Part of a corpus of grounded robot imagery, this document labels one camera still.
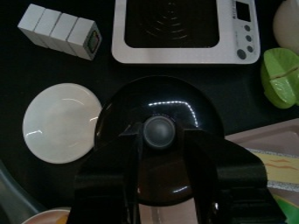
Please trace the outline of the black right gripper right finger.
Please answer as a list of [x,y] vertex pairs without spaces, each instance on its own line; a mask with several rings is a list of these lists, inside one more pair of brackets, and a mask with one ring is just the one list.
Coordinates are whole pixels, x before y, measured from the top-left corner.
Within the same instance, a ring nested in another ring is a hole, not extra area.
[[222,137],[187,130],[183,158],[200,224],[286,224],[258,156]]

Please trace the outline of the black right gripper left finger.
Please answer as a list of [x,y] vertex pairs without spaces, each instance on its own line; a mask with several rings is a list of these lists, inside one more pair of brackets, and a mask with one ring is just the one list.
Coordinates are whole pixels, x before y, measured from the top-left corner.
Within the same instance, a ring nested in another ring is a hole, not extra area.
[[89,155],[75,178],[68,224],[140,224],[137,168],[143,125],[131,126]]

